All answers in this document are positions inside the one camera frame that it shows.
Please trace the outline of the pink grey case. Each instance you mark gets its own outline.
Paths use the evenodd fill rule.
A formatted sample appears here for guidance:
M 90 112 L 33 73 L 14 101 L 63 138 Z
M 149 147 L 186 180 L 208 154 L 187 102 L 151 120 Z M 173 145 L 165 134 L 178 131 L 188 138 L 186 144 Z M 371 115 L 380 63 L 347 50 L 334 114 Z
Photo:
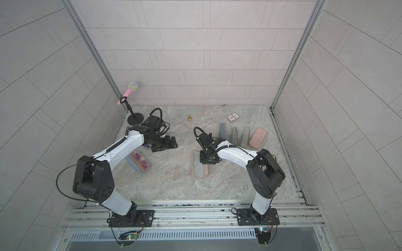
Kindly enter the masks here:
M 206 178 L 208 175 L 208 165 L 202 164 L 200 161 L 200 151 L 193 151 L 192 158 L 192 177 Z

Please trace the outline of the beige glasses case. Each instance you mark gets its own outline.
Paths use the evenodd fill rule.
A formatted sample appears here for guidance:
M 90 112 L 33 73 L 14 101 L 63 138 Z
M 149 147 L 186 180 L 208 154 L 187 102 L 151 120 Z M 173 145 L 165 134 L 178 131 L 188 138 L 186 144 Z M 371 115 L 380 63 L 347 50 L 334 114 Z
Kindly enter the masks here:
M 237 127 L 233 127 L 231 139 L 232 139 L 231 143 L 233 145 L 238 145 L 238 129 L 237 129 Z

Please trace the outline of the blue case pink glasses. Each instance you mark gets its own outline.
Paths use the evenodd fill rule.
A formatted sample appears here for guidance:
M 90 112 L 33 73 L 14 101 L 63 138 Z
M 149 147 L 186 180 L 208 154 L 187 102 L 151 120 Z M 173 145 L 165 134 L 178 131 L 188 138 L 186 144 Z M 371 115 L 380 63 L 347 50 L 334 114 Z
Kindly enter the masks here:
M 131 152 L 126 156 L 128 163 L 138 172 L 144 173 L 150 168 L 150 163 L 138 151 Z

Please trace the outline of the teal folding glasses case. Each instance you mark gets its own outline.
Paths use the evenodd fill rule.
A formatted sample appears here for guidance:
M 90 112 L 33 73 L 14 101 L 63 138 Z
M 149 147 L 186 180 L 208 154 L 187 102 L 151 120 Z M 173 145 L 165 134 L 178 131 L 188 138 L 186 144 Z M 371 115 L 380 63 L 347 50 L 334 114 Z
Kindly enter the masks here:
M 250 128 L 249 127 L 247 127 L 246 129 L 245 129 L 245 132 L 244 132 L 244 134 L 243 134 L 243 138 L 242 138 L 242 140 L 241 140 L 241 147 L 242 148 L 247 148 L 248 147 L 248 142 L 249 142 L 249 138 L 250 138 Z

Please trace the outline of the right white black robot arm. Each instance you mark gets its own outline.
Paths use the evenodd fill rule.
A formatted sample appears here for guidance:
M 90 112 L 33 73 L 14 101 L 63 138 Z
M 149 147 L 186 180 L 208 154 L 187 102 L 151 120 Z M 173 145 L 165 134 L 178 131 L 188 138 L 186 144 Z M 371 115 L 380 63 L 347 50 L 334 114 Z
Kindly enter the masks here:
M 274 156 L 266 149 L 251 151 L 230 143 L 221 137 L 213 137 L 200 127 L 194 127 L 194 136 L 201 146 L 200 162 L 215 165 L 222 160 L 244 168 L 256 191 L 251 205 L 251 213 L 256 220 L 262 220 L 271 208 L 276 190 L 285 180 L 285 172 Z

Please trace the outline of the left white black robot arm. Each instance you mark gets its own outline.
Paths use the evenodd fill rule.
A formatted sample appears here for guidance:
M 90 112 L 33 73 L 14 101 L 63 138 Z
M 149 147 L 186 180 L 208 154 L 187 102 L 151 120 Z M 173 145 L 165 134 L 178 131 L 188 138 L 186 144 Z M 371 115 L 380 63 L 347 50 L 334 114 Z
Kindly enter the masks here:
M 107 149 L 93 156 L 82 156 L 74 165 L 73 192 L 97 202 L 114 215 L 136 218 L 137 205 L 117 191 L 112 172 L 141 146 L 149 147 L 152 152 L 177 148 L 175 137 L 166 135 L 169 128 L 170 124 L 163 121 L 162 109 L 155 108 L 144 122 L 128 127 L 125 135 Z

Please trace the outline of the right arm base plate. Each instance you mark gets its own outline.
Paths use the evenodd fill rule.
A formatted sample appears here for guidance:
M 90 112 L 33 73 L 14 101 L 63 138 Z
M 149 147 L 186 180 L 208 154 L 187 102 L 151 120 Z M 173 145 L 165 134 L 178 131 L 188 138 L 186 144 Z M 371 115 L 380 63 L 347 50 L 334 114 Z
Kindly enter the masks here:
M 259 214 L 251 208 L 232 208 L 231 213 L 237 218 L 239 226 L 277 226 L 280 225 L 277 210 L 270 208 L 265 214 Z

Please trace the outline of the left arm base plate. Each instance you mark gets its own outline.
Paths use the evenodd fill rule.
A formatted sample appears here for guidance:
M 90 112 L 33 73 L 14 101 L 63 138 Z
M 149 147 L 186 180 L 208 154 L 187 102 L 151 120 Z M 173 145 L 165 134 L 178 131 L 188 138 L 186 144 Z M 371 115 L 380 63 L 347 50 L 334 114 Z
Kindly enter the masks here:
M 154 216 L 154 210 L 133 210 L 125 216 L 113 213 L 107 223 L 112 228 L 151 227 Z

